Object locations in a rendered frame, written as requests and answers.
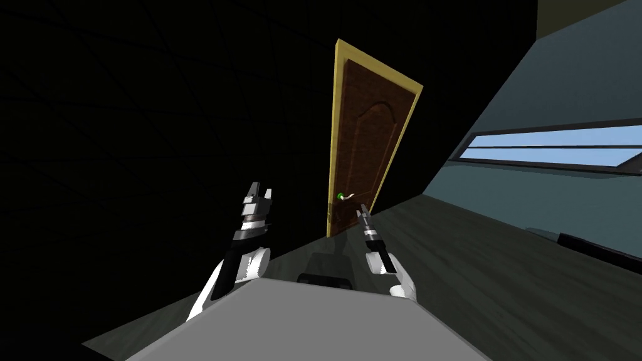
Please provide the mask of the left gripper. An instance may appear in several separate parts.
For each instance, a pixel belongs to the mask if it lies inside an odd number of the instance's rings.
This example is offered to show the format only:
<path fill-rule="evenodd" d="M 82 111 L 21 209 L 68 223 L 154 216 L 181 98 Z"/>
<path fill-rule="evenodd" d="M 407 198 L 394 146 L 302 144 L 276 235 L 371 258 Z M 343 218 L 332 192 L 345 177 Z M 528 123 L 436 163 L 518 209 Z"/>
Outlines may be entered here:
<path fill-rule="evenodd" d="M 260 183 L 253 182 L 248 191 L 248 196 L 243 200 L 243 217 L 265 216 L 269 213 L 272 199 L 272 189 L 267 189 L 264 196 L 259 196 Z"/>

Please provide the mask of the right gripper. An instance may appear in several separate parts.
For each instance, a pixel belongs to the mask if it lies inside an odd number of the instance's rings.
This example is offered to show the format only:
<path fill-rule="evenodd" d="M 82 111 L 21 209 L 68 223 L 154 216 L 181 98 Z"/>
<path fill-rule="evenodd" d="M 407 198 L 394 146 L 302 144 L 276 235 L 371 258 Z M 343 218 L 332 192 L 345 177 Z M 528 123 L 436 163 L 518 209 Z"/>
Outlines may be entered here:
<path fill-rule="evenodd" d="M 372 225 L 372 219 L 369 216 L 368 209 L 365 204 L 360 205 L 358 210 L 356 210 L 357 216 L 359 217 L 359 224 L 362 226 L 363 230 L 365 231 L 372 231 L 374 230 L 374 226 Z"/>

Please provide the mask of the brown wooden door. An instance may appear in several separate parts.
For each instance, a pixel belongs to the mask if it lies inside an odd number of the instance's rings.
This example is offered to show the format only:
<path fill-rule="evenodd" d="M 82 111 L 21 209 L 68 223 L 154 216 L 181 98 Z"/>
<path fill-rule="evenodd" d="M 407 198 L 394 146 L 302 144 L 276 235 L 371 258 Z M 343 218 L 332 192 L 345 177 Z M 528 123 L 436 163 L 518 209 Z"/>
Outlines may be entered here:
<path fill-rule="evenodd" d="M 330 236 L 357 224 L 356 210 L 372 208 L 415 93 L 347 60 L 344 66 Z M 354 196 L 338 200 L 343 192 Z"/>

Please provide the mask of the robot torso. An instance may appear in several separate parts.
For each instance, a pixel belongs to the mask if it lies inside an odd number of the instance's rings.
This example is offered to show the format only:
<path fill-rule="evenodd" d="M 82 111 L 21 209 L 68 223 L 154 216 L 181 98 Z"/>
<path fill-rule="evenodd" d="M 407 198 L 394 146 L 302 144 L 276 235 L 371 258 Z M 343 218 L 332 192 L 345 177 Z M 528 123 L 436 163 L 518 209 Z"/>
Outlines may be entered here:
<path fill-rule="evenodd" d="M 127 361 L 491 361 L 420 306 L 396 258 L 389 295 L 257 278 Z"/>

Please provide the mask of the window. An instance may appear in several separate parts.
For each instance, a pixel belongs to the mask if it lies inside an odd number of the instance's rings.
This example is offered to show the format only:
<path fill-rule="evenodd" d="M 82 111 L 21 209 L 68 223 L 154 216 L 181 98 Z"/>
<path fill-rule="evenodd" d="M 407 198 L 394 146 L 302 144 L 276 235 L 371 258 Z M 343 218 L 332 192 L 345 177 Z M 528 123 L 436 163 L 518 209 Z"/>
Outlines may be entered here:
<path fill-rule="evenodd" d="M 642 176 L 642 118 L 472 132 L 450 159 Z"/>

